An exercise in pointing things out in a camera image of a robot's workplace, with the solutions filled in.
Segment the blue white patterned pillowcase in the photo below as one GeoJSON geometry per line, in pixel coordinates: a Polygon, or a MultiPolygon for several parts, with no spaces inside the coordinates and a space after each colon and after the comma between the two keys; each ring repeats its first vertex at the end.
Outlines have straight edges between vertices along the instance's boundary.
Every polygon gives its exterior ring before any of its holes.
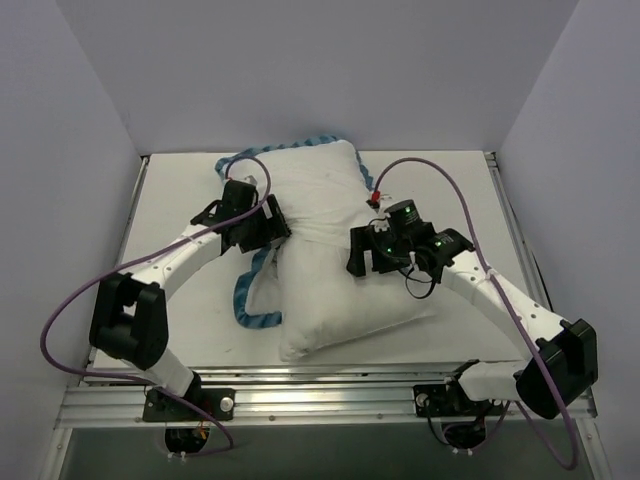
{"type": "Polygon", "coordinates": [[[280,325],[295,307],[306,307],[312,275],[349,246],[349,230],[368,221],[366,202],[374,179],[353,144],[320,135],[290,144],[246,149],[219,159],[221,178],[251,178],[279,202],[290,237],[252,257],[233,291],[236,321],[248,329],[280,325]]]}

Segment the white pillow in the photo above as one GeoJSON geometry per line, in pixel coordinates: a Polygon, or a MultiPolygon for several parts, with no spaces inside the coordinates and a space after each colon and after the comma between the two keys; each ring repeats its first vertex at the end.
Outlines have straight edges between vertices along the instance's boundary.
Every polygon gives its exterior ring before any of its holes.
{"type": "Polygon", "coordinates": [[[346,248],[297,237],[280,248],[281,360],[436,315],[428,301],[411,297],[401,274],[357,278],[346,270],[348,258],[346,248]]]}

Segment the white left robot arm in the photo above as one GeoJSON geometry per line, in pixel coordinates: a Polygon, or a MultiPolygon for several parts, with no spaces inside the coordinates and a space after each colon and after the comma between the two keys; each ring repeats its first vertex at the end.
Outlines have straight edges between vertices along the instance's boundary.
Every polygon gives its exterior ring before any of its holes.
{"type": "Polygon", "coordinates": [[[168,300],[228,250],[247,253],[289,236],[273,193],[259,200],[251,183],[226,181],[222,197],[196,214],[158,256],[137,271],[112,273],[100,281],[90,345],[163,388],[166,408],[177,418],[194,417],[202,405],[201,380],[168,347],[168,300]]]}

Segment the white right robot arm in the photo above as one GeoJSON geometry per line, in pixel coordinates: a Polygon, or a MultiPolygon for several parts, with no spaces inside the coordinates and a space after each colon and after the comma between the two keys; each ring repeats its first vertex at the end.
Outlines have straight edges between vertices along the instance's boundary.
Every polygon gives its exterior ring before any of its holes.
{"type": "Polygon", "coordinates": [[[422,220],[411,200],[351,228],[346,269],[355,277],[425,273],[432,287],[441,285],[466,300],[520,351],[519,361],[471,360],[460,367],[443,390],[455,412],[483,401],[512,401],[553,419],[598,380],[597,335],[587,321],[569,322],[545,309],[484,266],[464,235],[451,228],[436,231],[422,220]]]}

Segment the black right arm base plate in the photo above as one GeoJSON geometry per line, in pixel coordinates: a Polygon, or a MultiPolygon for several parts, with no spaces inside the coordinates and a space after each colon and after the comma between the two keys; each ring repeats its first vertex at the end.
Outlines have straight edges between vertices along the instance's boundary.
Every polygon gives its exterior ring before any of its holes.
{"type": "Polygon", "coordinates": [[[502,403],[490,400],[470,400],[458,384],[418,384],[413,388],[417,417],[478,417],[499,416],[502,403]]]}

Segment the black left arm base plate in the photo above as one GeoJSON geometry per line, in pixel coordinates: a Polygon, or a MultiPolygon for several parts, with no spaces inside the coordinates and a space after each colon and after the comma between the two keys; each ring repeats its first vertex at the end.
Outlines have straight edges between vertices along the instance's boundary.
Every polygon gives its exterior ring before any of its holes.
{"type": "MultiPolygon", "coordinates": [[[[199,409],[219,421],[234,418],[236,391],[231,388],[204,388],[197,403],[199,409]]],[[[159,392],[146,393],[142,420],[148,423],[175,423],[202,420],[203,416],[192,408],[159,392]]]]}

